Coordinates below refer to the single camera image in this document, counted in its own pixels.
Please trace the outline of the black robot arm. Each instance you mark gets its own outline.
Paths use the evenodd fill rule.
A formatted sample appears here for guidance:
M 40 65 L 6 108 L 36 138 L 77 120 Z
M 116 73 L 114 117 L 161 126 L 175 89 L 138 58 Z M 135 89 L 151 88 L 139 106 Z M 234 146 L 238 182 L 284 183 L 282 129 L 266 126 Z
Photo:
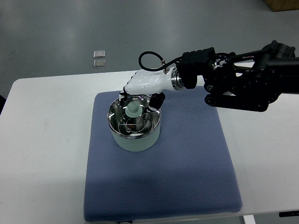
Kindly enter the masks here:
M 193 89 L 202 76 L 209 106 L 264 112 L 282 93 L 299 92 L 295 47 L 273 40 L 261 50 L 237 55 L 213 47 L 185 52 L 175 60 L 179 84 Z

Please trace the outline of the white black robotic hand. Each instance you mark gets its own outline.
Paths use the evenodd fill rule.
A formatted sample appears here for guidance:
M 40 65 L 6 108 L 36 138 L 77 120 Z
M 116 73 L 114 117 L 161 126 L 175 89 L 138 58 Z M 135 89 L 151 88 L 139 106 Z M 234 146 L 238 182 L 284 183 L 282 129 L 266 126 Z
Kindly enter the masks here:
M 172 71 L 166 74 L 163 71 L 138 70 L 119 93 L 119 102 L 123 104 L 129 96 L 151 95 L 145 113 L 155 112 L 162 106 L 164 90 L 174 91 L 174 82 L 171 80 Z

